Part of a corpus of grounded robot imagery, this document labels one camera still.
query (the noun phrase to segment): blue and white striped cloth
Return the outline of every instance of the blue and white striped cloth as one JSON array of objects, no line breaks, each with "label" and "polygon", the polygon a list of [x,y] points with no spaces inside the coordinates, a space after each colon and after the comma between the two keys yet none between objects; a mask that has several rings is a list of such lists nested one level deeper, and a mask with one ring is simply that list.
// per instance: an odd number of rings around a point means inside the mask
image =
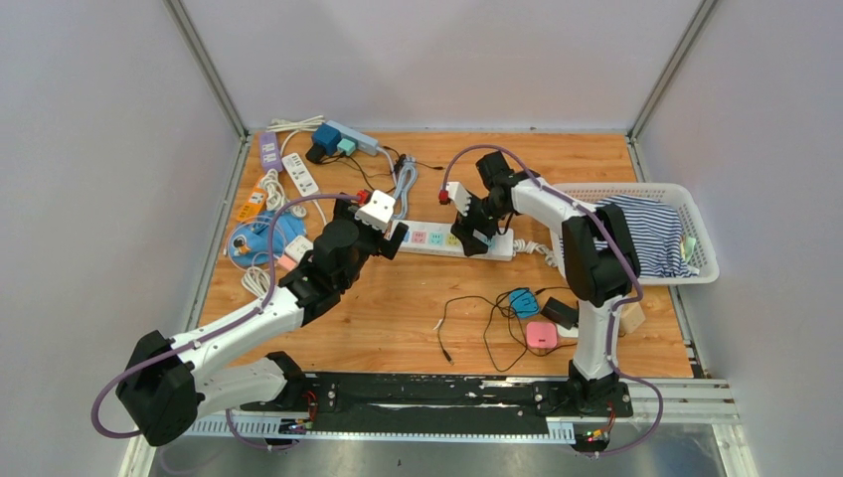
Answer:
[{"label": "blue and white striped cloth", "polygon": [[[682,259],[679,244],[683,234],[682,223],[672,207],[651,199],[625,195],[607,197],[596,204],[617,204],[623,209],[641,263],[641,277],[688,277],[699,273]],[[606,242],[598,240],[596,247],[602,250],[606,248]]]}]

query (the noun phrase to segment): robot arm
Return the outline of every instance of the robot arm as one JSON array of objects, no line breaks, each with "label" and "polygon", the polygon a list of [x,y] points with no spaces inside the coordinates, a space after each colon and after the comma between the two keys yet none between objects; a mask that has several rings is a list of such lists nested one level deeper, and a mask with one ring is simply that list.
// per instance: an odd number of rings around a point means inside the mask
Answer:
[{"label": "robot arm", "polygon": [[541,177],[536,184],[526,172],[513,171],[500,152],[480,159],[477,170],[488,191],[484,199],[459,183],[447,184],[447,198],[441,202],[452,202],[457,208],[451,233],[460,240],[466,255],[485,253],[498,231],[498,222],[509,214],[523,214],[563,238],[565,260],[560,266],[565,267],[568,284],[580,301],[580,334],[569,365],[570,386],[576,388],[583,407],[604,399],[618,382],[607,359],[615,360],[609,350],[616,344],[619,323],[614,320],[613,329],[608,329],[610,313],[615,303],[631,291],[632,284],[610,249],[595,248],[594,241],[604,237],[580,208],[595,213],[637,276],[640,266],[623,211],[615,205],[598,208],[575,203],[575,207],[544,191],[543,186],[549,186]]},{"label": "robot arm", "polygon": [[[325,314],[357,281],[372,255],[393,259],[407,232],[399,224],[389,239],[385,230],[395,199],[375,191],[362,207],[338,200],[333,220],[313,241],[292,271],[280,279],[271,299],[263,298],[210,325],[173,336],[158,331],[141,338],[126,369],[162,353],[192,346],[126,378],[117,397],[150,445],[166,444],[193,422],[212,412],[246,402],[280,401],[290,405],[301,394],[293,386],[302,373],[284,353],[271,353],[249,365],[225,368],[233,359],[281,333],[296,330]],[[212,339],[200,337],[255,316]]]}]

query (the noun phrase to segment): metal floor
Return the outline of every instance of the metal floor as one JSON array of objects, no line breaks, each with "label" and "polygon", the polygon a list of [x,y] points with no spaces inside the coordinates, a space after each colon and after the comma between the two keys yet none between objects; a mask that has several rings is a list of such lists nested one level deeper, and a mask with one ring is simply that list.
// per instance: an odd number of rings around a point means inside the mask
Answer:
[{"label": "metal floor", "polygon": [[[631,424],[612,432],[617,447],[638,435]],[[166,449],[167,465],[187,470],[219,456],[190,474],[170,474],[156,454],[150,476],[725,476],[710,425],[663,424],[653,437],[619,456],[590,461],[570,447],[552,444],[303,441],[267,454],[232,438],[183,437]]]}]

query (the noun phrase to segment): white laundry basket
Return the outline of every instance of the white laundry basket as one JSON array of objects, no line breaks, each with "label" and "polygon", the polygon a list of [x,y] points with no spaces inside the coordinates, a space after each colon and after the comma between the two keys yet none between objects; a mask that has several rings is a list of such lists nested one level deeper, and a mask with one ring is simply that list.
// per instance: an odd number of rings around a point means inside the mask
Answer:
[{"label": "white laundry basket", "polygon": [[[703,218],[700,211],[688,192],[682,186],[676,184],[658,183],[574,183],[556,184],[555,188],[569,196],[583,201],[595,203],[606,197],[624,194],[627,196],[642,197],[651,199],[671,206],[678,214],[682,223],[683,232],[697,239],[697,246],[691,255],[689,263],[700,269],[697,276],[654,278],[641,277],[642,285],[687,285],[692,283],[711,283],[720,275],[720,268],[717,266],[717,257],[712,248]],[[565,276],[565,265],[562,261],[560,240],[556,234],[551,233],[554,257],[559,264],[559,272]]]}]

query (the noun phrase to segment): wooden table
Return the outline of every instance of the wooden table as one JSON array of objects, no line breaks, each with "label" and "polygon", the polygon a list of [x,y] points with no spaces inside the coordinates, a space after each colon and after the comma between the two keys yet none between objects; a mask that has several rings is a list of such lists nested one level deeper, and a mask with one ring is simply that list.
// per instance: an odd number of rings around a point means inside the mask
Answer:
[{"label": "wooden table", "polygon": [[[502,145],[518,154],[528,166],[551,183],[634,182],[626,145],[620,135],[504,134],[384,132],[373,133],[382,144],[410,153],[430,165],[444,165],[465,146],[477,143]],[[309,135],[290,140],[286,153],[304,157]],[[244,203],[262,174],[255,144],[243,174],[232,217]],[[469,190],[485,194],[474,162],[488,151],[472,151],[454,166],[452,180]],[[368,174],[388,172],[384,156],[356,153],[355,159]],[[361,175],[351,167],[334,163],[312,165],[310,171],[323,192],[354,193],[365,187]],[[419,180],[411,190],[409,220],[450,223],[453,207],[436,200],[442,172],[419,166]],[[370,181],[382,190],[392,187],[389,176]],[[282,185],[290,197],[298,193],[282,174]],[[323,201],[328,214],[333,204]],[[317,237],[322,223],[312,205],[305,219],[308,236]],[[229,231],[235,225],[229,222]],[[550,243],[547,229],[529,217],[512,221],[516,239]],[[240,284],[242,273],[222,255],[205,301],[201,324],[208,324],[252,301]],[[448,308],[442,340],[454,363],[449,364],[439,349],[434,326],[442,317],[446,300],[462,295],[494,299],[499,293],[519,286],[534,290],[565,285],[559,272],[547,266],[540,255],[519,254],[511,262],[399,253],[394,261],[373,257],[363,268],[360,280],[346,292],[342,302],[329,313],[295,332],[269,339],[243,355],[237,364],[248,363],[272,351],[287,352],[305,371],[414,372],[496,374],[483,345],[482,333],[489,317],[489,305],[480,300],[461,300]],[[539,302],[554,296],[568,304],[576,298],[569,290],[543,293]],[[642,302],[646,322],[618,341],[622,369],[646,377],[691,377],[691,369],[673,306],[664,287],[645,288]],[[508,365],[523,350],[507,331],[504,318],[496,315],[488,341],[499,367]],[[549,357],[527,354],[507,374],[561,375],[568,373],[574,347],[563,348]]]}]

